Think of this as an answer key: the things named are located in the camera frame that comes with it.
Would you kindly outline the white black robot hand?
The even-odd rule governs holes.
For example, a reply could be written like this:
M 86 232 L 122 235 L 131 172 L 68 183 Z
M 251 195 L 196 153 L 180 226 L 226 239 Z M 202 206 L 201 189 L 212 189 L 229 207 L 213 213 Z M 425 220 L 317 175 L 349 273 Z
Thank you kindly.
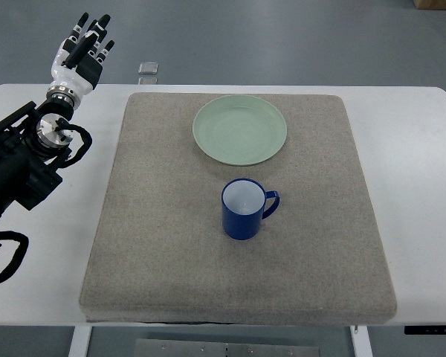
M 53 64 L 47 96 L 67 97 L 76 109 L 83 97 L 95 90 L 99 83 L 103 63 L 114 46 L 114 41 L 104 42 L 108 14 L 93 20 L 86 26 L 89 15 L 84 13 L 60 45 Z

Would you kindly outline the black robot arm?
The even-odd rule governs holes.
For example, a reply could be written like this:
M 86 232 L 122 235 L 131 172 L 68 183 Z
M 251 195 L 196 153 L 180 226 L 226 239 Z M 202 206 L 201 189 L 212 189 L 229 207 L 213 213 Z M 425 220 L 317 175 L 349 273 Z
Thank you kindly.
M 57 171 L 88 152 L 91 135 L 71 122 L 79 104 L 75 91 L 53 86 L 41 105 L 31 101 L 0 121 L 0 218 L 13 202 L 36 207 L 62 183 Z

